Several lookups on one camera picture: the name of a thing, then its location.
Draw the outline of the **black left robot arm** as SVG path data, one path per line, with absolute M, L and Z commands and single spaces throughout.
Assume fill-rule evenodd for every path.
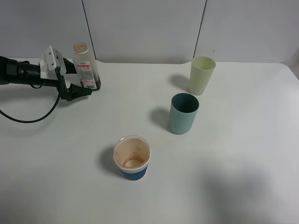
M 41 67 L 30 64 L 29 61 L 19 62 L 5 57 L 0 58 L 0 84 L 25 84 L 30 86 L 55 87 L 61 99 L 72 101 L 74 99 L 89 96 L 92 90 L 74 84 L 66 87 L 62 69 L 54 69 L 56 80 L 41 78 Z

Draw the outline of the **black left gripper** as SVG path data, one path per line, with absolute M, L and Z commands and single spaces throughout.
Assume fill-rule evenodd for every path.
M 70 84 L 67 88 L 64 75 L 77 74 L 75 65 L 63 58 L 64 63 L 57 63 L 53 72 L 56 79 L 47 79 L 42 77 L 42 69 L 40 65 L 30 64 L 29 61 L 18 62 L 18 77 L 21 79 L 21 84 L 27 84 L 34 89 L 39 89 L 42 86 L 56 87 L 61 94 L 61 99 L 73 101 L 80 97 L 89 96 L 92 94 L 92 89 L 84 88 L 74 84 Z

